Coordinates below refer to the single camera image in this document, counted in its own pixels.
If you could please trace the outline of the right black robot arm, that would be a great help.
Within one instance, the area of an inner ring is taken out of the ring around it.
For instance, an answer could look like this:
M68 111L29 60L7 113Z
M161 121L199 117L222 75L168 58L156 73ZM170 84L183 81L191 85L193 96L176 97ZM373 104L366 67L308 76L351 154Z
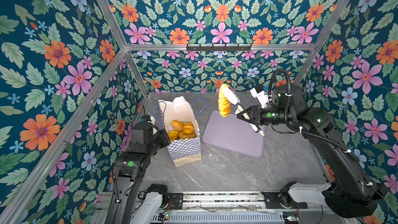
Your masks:
M335 179L326 184L287 183L280 190L282 204L326 205L343 218L371 216L378 201L385 199L388 188L364 171L359 157L344 143L335 120L319 107L307 107L299 86L279 86L275 96L272 106L251 106L238 113L237 118L253 125L285 124L307 139L335 174Z

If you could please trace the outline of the small striped round bun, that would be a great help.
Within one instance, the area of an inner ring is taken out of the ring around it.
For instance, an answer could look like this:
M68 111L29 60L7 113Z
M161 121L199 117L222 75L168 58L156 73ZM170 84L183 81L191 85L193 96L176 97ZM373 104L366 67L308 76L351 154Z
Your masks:
M194 133L194 126L192 123L185 123L182 127L182 132L184 135L192 135Z

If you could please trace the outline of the pale ridged long bread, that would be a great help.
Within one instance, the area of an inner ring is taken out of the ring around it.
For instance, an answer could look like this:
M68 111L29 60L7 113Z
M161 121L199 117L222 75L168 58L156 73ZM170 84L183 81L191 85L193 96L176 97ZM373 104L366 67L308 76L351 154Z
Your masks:
M227 117L231 111L231 103L223 93L223 89L229 89L227 84L222 84L218 93L218 110L221 117Z

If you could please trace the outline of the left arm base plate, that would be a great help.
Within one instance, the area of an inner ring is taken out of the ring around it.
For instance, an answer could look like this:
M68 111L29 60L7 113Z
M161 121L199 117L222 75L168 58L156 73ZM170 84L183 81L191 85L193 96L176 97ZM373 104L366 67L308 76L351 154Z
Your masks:
M182 209L182 205L183 205L183 198L184 198L184 194L181 192L177 192L177 193L166 193L163 196L163 200L162 200L162 205L161 205L161 209L162 210L180 210Z

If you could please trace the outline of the sugared round bread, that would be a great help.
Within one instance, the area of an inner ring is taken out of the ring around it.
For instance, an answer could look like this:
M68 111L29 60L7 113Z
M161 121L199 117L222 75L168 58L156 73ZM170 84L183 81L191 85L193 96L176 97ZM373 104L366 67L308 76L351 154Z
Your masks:
M179 122L177 120L172 121L172 128L178 132L183 130L184 124L182 122Z

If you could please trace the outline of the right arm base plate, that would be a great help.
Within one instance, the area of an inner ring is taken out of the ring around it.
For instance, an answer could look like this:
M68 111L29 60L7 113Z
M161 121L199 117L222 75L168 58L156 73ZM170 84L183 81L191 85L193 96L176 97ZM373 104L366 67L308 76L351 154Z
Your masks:
M297 203L287 193L262 191L261 195L267 209L308 209L307 203Z

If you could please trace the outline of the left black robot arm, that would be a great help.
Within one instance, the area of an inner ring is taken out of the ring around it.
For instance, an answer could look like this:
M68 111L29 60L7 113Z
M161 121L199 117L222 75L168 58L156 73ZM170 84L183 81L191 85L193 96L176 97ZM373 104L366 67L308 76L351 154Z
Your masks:
M170 143L167 131L151 122L132 127L127 149L115 161L114 191L106 224L148 224L157 210L169 207L169 190L162 184L151 185L143 192L140 206L134 208L134 205L151 158Z

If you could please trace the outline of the checkered paper bag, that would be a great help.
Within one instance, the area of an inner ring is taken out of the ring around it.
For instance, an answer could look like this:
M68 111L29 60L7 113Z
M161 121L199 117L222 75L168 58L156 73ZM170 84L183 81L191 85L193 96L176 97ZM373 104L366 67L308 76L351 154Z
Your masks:
M179 132L179 139L171 141L167 150L176 167L181 167L202 159L201 149L201 132L197 120L197 115L202 111L195 111L193 109L197 102L204 101L204 106L207 106L205 99L198 99L192 103L188 102L183 96L174 98L172 101L158 100L153 111L160 111L160 117L155 116L155 119L160 122L167 133L173 131L172 121L177 120L183 124L189 122L194 126L194 133L192 135L184 135L182 131Z

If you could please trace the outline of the lilac plastic tray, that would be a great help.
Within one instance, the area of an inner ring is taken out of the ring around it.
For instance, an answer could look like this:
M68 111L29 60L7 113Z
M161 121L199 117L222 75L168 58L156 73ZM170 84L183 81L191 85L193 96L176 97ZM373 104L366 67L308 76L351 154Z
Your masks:
M221 117L219 111L211 112L201 140L206 145L250 157L263 156L264 136L233 114Z

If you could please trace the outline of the yellow oval bread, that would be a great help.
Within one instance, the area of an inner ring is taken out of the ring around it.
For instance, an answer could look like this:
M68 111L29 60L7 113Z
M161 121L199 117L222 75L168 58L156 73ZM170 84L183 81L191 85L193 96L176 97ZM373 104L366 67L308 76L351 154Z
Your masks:
M179 131L173 130L168 133L170 141L178 140L179 139Z

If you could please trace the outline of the metal tongs white tips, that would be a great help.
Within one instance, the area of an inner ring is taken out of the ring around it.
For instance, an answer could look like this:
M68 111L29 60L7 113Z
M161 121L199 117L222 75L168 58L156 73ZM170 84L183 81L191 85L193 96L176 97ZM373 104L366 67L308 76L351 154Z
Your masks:
M233 105L237 106L237 110L235 112L235 115L237 115L238 113L241 113L244 109L242 108L242 106L240 105L240 100L238 98L238 96L228 87L224 87L222 89L220 89L220 92L223 93L223 95L225 96L225 98L232 103ZM256 132L261 134L262 136L265 136L264 132L257 127L254 124L250 123L250 126L252 127L252 129Z

